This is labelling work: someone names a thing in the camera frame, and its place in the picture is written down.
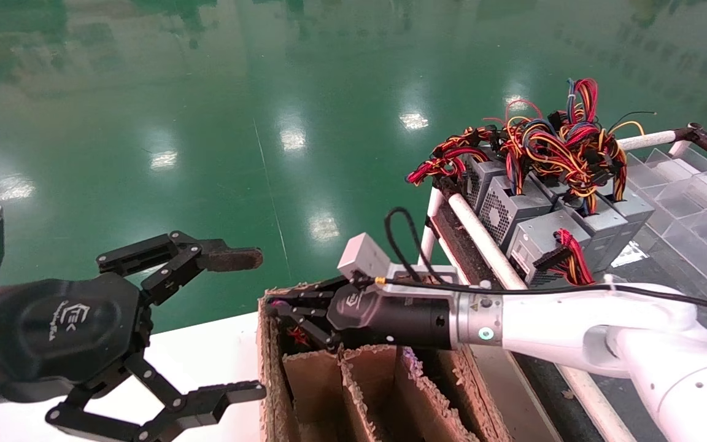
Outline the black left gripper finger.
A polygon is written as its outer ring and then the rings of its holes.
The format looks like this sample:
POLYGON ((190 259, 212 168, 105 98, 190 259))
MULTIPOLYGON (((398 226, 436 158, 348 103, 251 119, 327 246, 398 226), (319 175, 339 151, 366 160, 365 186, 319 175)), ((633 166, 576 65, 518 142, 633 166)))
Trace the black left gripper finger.
POLYGON ((161 305, 203 271, 227 273, 256 269, 263 263, 259 248, 231 248, 222 239, 196 239, 179 230, 122 248, 96 259, 101 274, 127 277, 155 268, 141 282, 141 293, 161 305))

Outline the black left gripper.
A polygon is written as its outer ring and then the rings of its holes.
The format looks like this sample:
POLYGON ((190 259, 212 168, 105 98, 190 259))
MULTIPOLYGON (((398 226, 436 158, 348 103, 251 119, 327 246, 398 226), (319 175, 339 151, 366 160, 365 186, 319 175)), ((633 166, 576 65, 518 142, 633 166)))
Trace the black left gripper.
POLYGON ((0 403, 39 403, 67 395, 45 421, 93 441, 174 441, 216 425, 227 408, 263 400, 259 381, 214 384, 180 394, 147 362, 151 308, 116 274, 84 281, 46 279, 0 286, 0 403), (96 394, 129 376, 162 403, 144 424, 85 410, 96 394))

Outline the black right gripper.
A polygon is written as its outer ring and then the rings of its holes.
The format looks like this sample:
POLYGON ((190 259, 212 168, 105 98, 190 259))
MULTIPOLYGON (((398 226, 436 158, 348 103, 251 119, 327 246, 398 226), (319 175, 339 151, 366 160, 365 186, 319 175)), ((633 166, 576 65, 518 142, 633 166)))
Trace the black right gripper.
POLYGON ((279 316, 298 352, 337 352, 341 342, 348 349, 381 344, 452 349, 447 300, 362 293, 345 284, 300 284, 267 290, 266 310, 279 316))

